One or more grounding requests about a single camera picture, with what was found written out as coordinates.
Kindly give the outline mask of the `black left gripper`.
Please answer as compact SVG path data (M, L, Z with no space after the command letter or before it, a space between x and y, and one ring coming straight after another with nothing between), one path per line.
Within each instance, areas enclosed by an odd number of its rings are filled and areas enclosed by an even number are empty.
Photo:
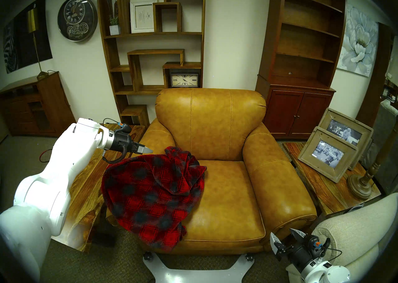
M133 141L130 133L132 129L116 129L114 130L113 150L123 153L137 153L139 155L153 153L153 150L147 148L145 145L138 144Z

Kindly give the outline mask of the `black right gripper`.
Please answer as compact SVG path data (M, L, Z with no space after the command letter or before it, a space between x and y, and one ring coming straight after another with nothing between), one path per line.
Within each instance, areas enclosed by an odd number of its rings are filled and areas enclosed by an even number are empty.
M270 245L278 261L283 256L292 263L299 272L302 272L307 265L320 257L323 246L318 236L306 234L300 230L289 228L291 235L295 238L294 245L285 246L279 238L270 233Z

